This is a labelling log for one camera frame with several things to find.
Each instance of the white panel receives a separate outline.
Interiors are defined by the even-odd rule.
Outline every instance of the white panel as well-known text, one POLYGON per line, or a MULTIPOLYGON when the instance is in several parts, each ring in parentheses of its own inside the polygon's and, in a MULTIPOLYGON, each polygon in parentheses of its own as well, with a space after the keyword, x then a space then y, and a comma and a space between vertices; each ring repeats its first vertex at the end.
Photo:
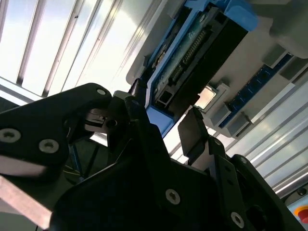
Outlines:
POLYGON ((47 0, 22 86, 41 95, 58 52, 75 0, 47 0))
POLYGON ((49 96, 57 94, 62 90, 70 68, 72 67, 74 59, 77 55, 78 49, 81 45, 82 39, 86 33, 93 10, 95 10, 94 6, 96 5, 96 1, 97 0, 85 0, 80 10, 75 27, 54 76, 51 88, 49 90, 49 96))
POLYGON ((171 156, 172 159, 177 160, 183 155, 182 147, 180 147, 176 152, 171 156))
POLYGON ((253 130, 245 135, 233 147, 228 150, 228 155, 234 154, 245 155, 257 143, 261 142, 279 127, 285 120, 287 120, 294 112, 302 107, 308 98, 308 83, 305 83, 299 90, 297 90, 291 97, 284 101, 278 108, 276 108, 269 116, 260 122, 253 130))
POLYGON ((308 151, 304 151, 301 155, 297 156, 282 168, 276 170, 273 174, 267 177, 266 182, 272 187, 286 177, 290 176, 301 167, 308 163, 308 151))
POLYGON ((70 70, 65 85, 63 86, 63 90, 68 90, 76 86, 82 70, 94 47, 94 44, 97 41, 101 28, 108 16, 112 4, 113 0, 103 0, 100 4, 97 13, 95 14, 89 27, 89 31, 87 32, 87 35, 85 36, 78 54, 74 60, 72 69, 70 70))
POLYGON ((283 147, 279 152, 272 156, 268 161, 261 164, 257 170, 262 176, 267 175, 273 169, 277 168, 283 162, 290 159, 292 156, 302 151, 307 147, 308 131, 304 132, 293 140, 290 144, 283 147))
POLYGON ((111 93, 115 90, 128 91, 125 79, 114 79, 124 52, 152 0, 124 0, 116 19, 100 47, 92 64, 81 76, 77 85, 98 83, 111 93))
POLYGON ((290 90, 292 90, 292 88, 295 85, 293 83, 289 83, 281 92, 279 92, 278 95, 276 95, 276 97, 274 97, 274 99, 272 99, 258 114, 255 115, 255 117, 253 117, 251 119, 252 123, 255 123, 258 119, 260 119, 262 116, 265 115, 265 113, 272 107, 274 106, 279 100, 281 100, 283 98, 283 96, 285 96, 290 90))
POLYGON ((233 141, 235 141, 234 138, 226 137, 222 134, 218 135, 216 138, 219 139, 220 142, 222 142, 222 144, 225 148, 227 148, 233 141))
POLYGON ((0 76, 16 82, 37 0, 9 0, 0 42, 0 76))
POLYGON ((308 126, 308 108, 291 120, 288 124, 283 126, 280 130, 275 132, 266 141, 255 148, 247 159, 257 166, 263 162, 271 153, 278 150, 283 144, 295 137, 301 130, 308 126))

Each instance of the white plastic part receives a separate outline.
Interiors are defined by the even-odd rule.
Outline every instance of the white plastic part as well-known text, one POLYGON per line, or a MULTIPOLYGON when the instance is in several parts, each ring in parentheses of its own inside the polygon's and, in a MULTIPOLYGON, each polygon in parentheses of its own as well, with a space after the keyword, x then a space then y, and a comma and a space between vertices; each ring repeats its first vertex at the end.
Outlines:
POLYGON ((269 34, 291 54, 308 58, 308 1, 292 0, 274 18, 269 34))

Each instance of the wire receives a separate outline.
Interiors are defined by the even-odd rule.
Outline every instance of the wire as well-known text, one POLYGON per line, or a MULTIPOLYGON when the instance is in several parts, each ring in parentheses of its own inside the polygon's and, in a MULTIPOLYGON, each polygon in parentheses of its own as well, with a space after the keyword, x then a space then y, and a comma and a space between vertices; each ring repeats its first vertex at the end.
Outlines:
POLYGON ((70 166, 68 166, 68 165, 65 165, 65 167, 67 167, 67 168, 69 168, 70 170, 73 170, 74 172, 76 172, 76 173, 79 173, 79 174, 80 174, 80 172, 78 172, 77 170, 73 169, 72 167, 70 167, 70 166))
POLYGON ((71 175, 75 175, 75 176, 79 176, 79 177, 80 177, 79 174, 74 173, 74 172, 68 172, 68 171, 65 171, 65 170, 63 170, 63 172, 65 172, 65 173, 67 173, 67 174, 71 174, 71 175))

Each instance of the black mechanical arm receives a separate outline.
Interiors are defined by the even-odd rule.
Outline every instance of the black mechanical arm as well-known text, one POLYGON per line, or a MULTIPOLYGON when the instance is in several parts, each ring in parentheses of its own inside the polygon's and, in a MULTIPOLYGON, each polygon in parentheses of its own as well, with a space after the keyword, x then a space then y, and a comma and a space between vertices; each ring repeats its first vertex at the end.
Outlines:
POLYGON ((137 98, 120 91, 112 97, 96 84, 6 111, 0 114, 0 198, 51 231, 304 230, 247 159, 226 156, 197 109, 179 133, 188 165, 169 158, 137 98), (113 163, 59 193, 69 145, 93 132, 107 134, 113 163), (6 196, 9 186, 16 193, 6 196), (33 215, 37 203, 49 218, 33 215))

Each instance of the black metal bracket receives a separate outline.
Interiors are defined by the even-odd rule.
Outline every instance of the black metal bracket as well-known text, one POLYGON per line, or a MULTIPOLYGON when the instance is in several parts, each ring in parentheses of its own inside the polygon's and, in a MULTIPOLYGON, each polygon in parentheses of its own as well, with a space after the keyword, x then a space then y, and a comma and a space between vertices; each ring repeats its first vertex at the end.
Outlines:
POLYGON ((0 142, 0 174, 55 180, 68 158, 69 143, 85 139, 94 131, 107 133, 108 146, 118 155, 115 160, 120 159, 121 150, 129 142, 141 148, 138 158, 144 160, 156 201, 178 216, 185 214, 184 192, 160 132, 150 124, 144 106, 128 93, 116 91, 112 97, 103 87, 86 84, 1 113, 0 130, 6 128, 18 131, 21 137, 12 143, 0 142), (44 140, 48 140, 45 151, 40 147, 44 140), (48 153, 55 144, 57 149, 48 153), (166 199, 168 189, 183 197, 179 205, 166 199))

